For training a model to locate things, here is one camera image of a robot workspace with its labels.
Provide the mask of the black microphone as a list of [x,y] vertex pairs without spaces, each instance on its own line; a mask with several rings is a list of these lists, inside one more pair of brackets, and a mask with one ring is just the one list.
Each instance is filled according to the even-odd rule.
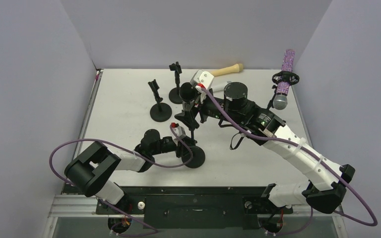
[[179,96],[182,100],[182,111],[196,117],[199,103],[198,91],[189,82],[186,82],[180,87]]

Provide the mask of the black round-base stand white mic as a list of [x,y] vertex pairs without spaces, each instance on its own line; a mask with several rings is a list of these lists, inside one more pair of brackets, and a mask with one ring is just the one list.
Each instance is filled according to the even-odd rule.
[[154,104],[150,109],[150,117],[155,122],[165,122],[172,116],[171,107],[163,103],[163,98],[160,97],[158,90],[160,89],[156,79],[148,82],[148,85],[151,88],[156,104]]

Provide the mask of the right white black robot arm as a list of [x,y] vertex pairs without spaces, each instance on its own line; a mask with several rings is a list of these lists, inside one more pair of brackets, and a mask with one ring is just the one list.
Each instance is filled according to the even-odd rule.
[[183,110],[175,118],[189,129],[199,127],[196,116],[202,122],[209,117],[218,119],[220,127],[237,128],[242,136],[278,154],[308,179],[296,184],[270,184],[260,198],[263,210],[309,205],[319,212],[333,213],[341,204],[355,169],[334,163],[313,150],[284,120],[250,101],[245,84],[231,82],[223,95],[215,98],[206,94],[201,84],[184,83],[179,90]]

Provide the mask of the white microphone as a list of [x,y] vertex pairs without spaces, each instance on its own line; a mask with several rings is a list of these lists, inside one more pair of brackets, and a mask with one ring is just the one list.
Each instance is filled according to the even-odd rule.
[[220,91],[223,91],[224,88],[225,88],[229,83],[232,83],[232,82],[231,82],[231,81],[222,82],[222,83],[213,85],[213,86],[211,87],[211,89],[212,89],[212,91],[213,91],[214,93],[215,93],[215,92],[220,92]]

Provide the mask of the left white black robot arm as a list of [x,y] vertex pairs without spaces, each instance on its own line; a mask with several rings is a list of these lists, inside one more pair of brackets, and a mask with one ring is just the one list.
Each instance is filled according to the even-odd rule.
[[128,199],[119,185],[110,180],[114,171],[143,173],[156,165],[155,155],[175,152],[188,165],[193,159],[196,141],[186,136],[182,127],[173,128],[173,136],[161,137],[159,131],[149,129],[134,150],[115,154],[101,141],[94,141],[81,152],[64,170],[64,175],[86,197],[96,196],[107,201],[115,213],[128,207]]

